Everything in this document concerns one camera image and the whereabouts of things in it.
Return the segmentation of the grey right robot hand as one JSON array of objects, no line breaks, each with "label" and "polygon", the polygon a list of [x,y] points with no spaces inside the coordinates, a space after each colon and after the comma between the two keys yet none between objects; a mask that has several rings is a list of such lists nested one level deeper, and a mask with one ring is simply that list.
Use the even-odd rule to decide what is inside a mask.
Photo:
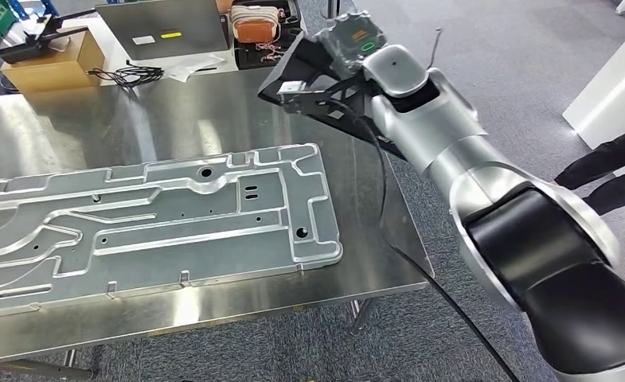
[{"label": "grey right robot hand", "polygon": [[343,80],[359,72],[362,62],[387,42],[366,10],[337,16],[314,37],[330,55],[333,72]]}]

